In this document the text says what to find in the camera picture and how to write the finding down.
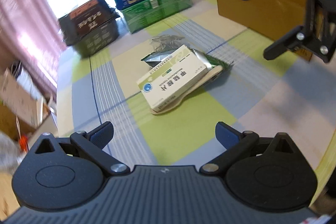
checkered tablecloth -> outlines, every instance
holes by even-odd
[[[67,49],[58,74],[60,135],[111,121],[115,134],[104,151],[131,168],[200,167],[225,151],[214,138],[216,123],[223,121],[264,137],[287,132],[314,169],[324,158],[323,172],[330,172],[331,148],[336,147],[336,61],[307,63],[291,52],[266,61],[263,50],[272,41],[219,16],[216,5],[205,0],[133,35],[121,28],[120,37],[91,58],[81,60]],[[183,36],[185,44],[234,66],[174,111],[153,116],[136,81],[149,70],[140,60],[153,50],[151,37],[161,34]]]

brown cardboard box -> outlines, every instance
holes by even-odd
[[[306,0],[217,0],[218,13],[272,40],[277,40],[297,25],[302,25]],[[310,60],[312,54],[302,56]]]
[[[21,134],[34,133],[35,128],[19,118]],[[0,131],[13,140],[17,140],[19,134],[16,128],[16,115],[5,105],[0,104]]]
[[[0,131],[16,140],[18,116],[21,134],[34,133],[39,125],[38,106],[40,102],[31,98],[8,69],[0,76]]]

metal screw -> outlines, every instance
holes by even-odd
[[[206,172],[212,173],[216,172],[219,169],[219,166],[217,164],[204,164],[202,169]]]
[[[300,41],[305,39],[305,35],[302,32],[297,33],[296,38]]]
[[[125,164],[113,164],[111,166],[111,170],[116,173],[124,172],[127,169]]]
[[[329,50],[326,46],[321,46],[320,47],[320,52],[324,55],[328,54]]]

green square pattern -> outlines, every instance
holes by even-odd
[[[127,100],[134,119],[160,165],[171,165],[215,136],[215,125],[236,118],[203,88],[163,115],[152,115],[142,94]]]
[[[72,61],[72,83],[75,83],[90,72],[90,60],[88,58],[81,59],[79,55],[76,55]]]
[[[282,77],[298,58],[294,53],[286,52],[275,60],[268,61],[264,59],[263,52],[265,48],[273,43],[273,41],[250,29],[229,40],[228,43],[265,66],[279,77]]]
[[[208,2],[210,2],[211,4],[217,6],[217,0],[206,0],[206,1],[208,1]]]
[[[187,18],[185,15],[177,13],[175,15],[172,15],[170,17],[163,19],[163,21],[172,28],[176,26],[177,24],[181,24],[182,22],[185,22],[188,19],[189,18]]]
[[[106,47],[101,51],[97,52],[91,58],[92,70],[99,68],[101,65],[111,61],[111,54],[109,49]],[[72,83],[75,83],[79,79],[88,75],[90,70],[90,58],[81,59],[80,55],[76,55],[72,61]]]
[[[162,33],[168,29],[170,29],[169,25],[167,25],[163,20],[156,22],[145,28],[145,30],[153,37],[157,36],[159,33]]]

green box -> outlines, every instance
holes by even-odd
[[[121,12],[131,33],[192,6],[192,0],[144,0]]]

